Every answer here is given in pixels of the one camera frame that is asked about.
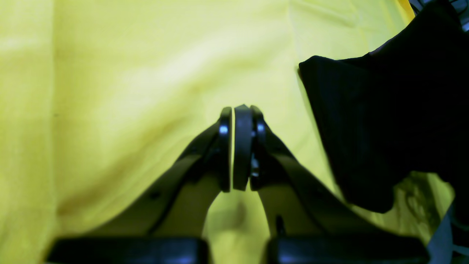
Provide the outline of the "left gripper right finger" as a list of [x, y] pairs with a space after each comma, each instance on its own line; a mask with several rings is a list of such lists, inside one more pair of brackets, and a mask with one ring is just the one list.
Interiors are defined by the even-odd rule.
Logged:
[[296, 160], [256, 106], [234, 109], [233, 188], [250, 185], [271, 238], [263, 264], [427, 264], [417, 238], [355, 214]]

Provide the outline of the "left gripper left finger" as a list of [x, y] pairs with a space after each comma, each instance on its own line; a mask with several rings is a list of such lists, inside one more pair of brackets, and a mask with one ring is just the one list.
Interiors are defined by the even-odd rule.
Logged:
[[59, 239], [50, 264], [208, 264], [202, 238], [210, 205], [230, 191], [232, 109], [196, 136], [176, 162], [118, 216]]

